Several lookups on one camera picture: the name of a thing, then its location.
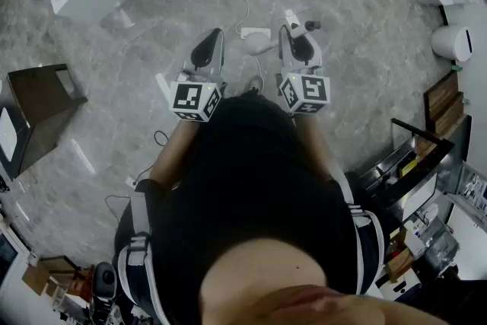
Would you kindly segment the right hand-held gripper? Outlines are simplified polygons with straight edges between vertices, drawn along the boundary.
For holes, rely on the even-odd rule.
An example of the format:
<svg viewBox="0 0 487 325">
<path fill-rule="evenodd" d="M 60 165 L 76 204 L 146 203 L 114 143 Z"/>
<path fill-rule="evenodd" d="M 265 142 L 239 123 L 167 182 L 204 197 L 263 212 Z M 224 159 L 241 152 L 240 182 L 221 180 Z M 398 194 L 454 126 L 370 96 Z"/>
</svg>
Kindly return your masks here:
<svg viewBox="0 0 487 325">
<path fill-rule="evenodd" d="M 279 55 L 284 67 L 297 67 L 294 57 L 294 42 L 297 39 L 293 30 L 286 25 L 279 29 Z M 304 35 L 307 41 L 307 66 L 322 67 L 323 53 L 310 33 Z M 330 79 L 315 73 L 283 72 L 279 91 L 285 100 L 286 110 L 291 115 L 315 114 L 330 103 Z"/>
</svg>

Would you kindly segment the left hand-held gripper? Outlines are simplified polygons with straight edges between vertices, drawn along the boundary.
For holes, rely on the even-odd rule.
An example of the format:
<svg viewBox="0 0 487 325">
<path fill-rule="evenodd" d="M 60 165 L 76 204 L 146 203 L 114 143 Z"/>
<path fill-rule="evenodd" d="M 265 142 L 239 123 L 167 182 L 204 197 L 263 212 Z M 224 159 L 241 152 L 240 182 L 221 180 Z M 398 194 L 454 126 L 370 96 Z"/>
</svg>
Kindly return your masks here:
<svg viewBox="0 0 487 325">
<path fill-rule="evenodd" d="M 226 83 L 221 77 L 224 58 L 224 33 L 214 28 L 203 34 L 203 39 L 191 52 L 191 63 L 184 64 L 176 79 L 167 81 L 155 75 L 170 112 L 181 120 L 207 123 L 222 99 Z"/>
</svg>

